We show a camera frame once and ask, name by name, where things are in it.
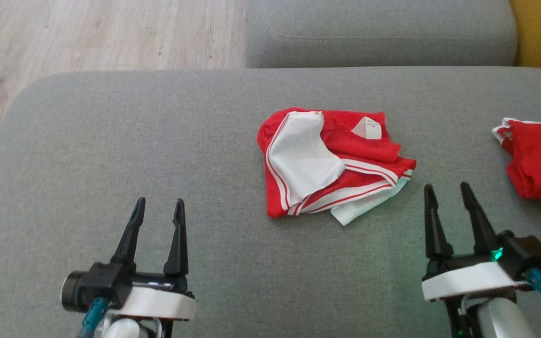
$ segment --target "green light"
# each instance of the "green light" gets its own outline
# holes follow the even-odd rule
[[[492,252],[492,261],[498,261],[500,257],[502,257],[502,248]]]

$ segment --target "clothing tag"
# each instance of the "clothing tag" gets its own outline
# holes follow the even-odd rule
[[[381,124],[372,118],[363,117],[360,122],[352,129],[352,133],[365,139],[381,139]]]

